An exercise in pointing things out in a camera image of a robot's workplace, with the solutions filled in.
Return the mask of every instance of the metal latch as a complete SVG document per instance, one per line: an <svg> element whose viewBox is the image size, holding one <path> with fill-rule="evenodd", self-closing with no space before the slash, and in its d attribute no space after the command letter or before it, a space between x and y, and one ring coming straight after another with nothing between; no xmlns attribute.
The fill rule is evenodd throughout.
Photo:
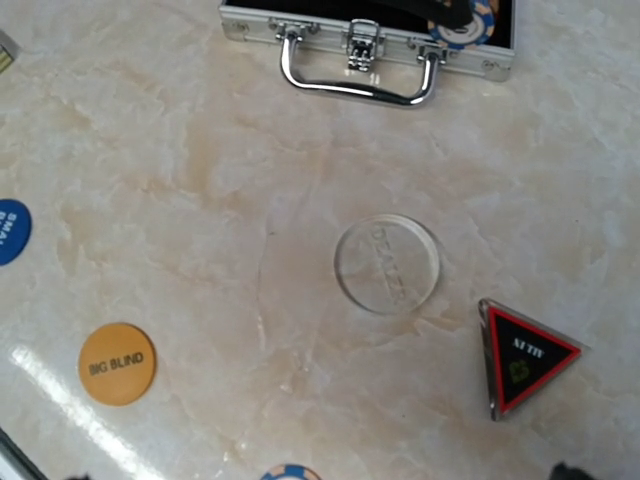
<svg viewBox="0 0 640 480"><path fill-rule="evenodd" d="M349 69L368 72L382 48L380 25L371 20L356 19L346 34Z"/></svg>

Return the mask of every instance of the silver briefcase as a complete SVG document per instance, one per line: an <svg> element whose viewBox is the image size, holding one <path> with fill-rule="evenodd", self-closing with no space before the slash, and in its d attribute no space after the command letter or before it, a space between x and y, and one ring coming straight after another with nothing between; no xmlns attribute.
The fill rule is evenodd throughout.
<svg viewBox="0 0 640 480"><path fill-rule="evenodd" d="M224 0L220 6L227 38L238 41L280 43L280 68L284 78L305 92L337 95L395 107L416 107L433 92L439 68L493 81L509 77L515 57L515 0L501 0L496 32L477 48L452 49L422 32L391 28L367 18L351 21L255 8L256 0ZM389 61L420 66L422 78L412 95L377 86L330 80L308 80L294 67L298 47L339 53L350 69L366 72L375 62Z"/></svg>

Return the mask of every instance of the red triangle border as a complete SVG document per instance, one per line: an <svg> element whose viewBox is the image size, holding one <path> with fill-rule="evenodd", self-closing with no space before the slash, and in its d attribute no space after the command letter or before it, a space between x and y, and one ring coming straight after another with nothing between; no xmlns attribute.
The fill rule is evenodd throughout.
<svg viewBox="0 0 640 480"><path fill-rule="evenodd" d="M542 378L540 378L540 380L538 380L536 383L531 385L524 392L522 392L516 398L511 400L511 402L509 402L508 404L505 404L504 402L504 385L502 380L502 369L500 368L500 347L498 346L498 333L496 329L496 313L500 313L500 316L506 318L510 322L513 322L516 325L535 333L536 335L540 335L541 337L557 345L560 345L571 352L567 358L565 358L562 362L560 362L558 365L553 367L553 369L549 370ZM535 325L532 325L531 323L528 323L527 321L521 318L518 318L508 312L505 312L504 310L501 310L496 306L492 305L489 307L488 316L489 316L489 329L491 330L491 340L493 342L494 352L495 352L493 361L494 361L494 368L495 368L496 377L497 377L496 383L498 386L498 403L499 403L500 413L503 415L508 411L510 411L511 409L513 409L514 407L516 407L517 405L519 405L520 403L524 402L527 398L529 398L535 392L540 390L540 388L542 388L547 382L549 382L552 378L554 378L556 375L562 372L566 367L569 366L570 363L572 363L582 354L582 350L576 347L575 345L571 345L570 343L567 343L564 340L561 340L560 338L555 337L551 333L546 332L541 328Z"/></svg>

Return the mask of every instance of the transparent round disc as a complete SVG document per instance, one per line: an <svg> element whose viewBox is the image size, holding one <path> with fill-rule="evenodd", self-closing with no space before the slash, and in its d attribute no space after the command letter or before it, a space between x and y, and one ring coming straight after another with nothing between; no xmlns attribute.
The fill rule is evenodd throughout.
<svg viewBox="0 0 640 480"><path fill-rule="evenodd" d="M356 305L381 315L422 305L438 281L438 250L429 232L402 215L376 215L351 226L338 242L336 278Z"/></svg>

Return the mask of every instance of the orange disc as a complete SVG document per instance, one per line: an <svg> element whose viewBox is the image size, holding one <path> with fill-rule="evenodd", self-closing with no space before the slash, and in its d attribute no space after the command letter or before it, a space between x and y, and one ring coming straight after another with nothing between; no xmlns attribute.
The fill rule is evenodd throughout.
<svg viewBox="0 0 640 480"><path fill-rule="evenodd" d="M153 344L145 333L126 323L93 332L78 359L80 381L95 400L128 405L147 391L156 372Z"/></svg>

